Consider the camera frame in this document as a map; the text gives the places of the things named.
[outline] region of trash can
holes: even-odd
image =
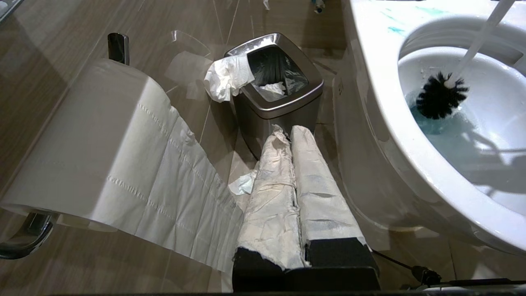
[[[232,98],[243,139],[259,159],[272,125],[290,134],[293,125],[314,133],[323,79],[309,58],[280,33],[265,35],[229,50],[225,57],[247,54],[255,80]],[[283,94],[261,88],[282,82]]]

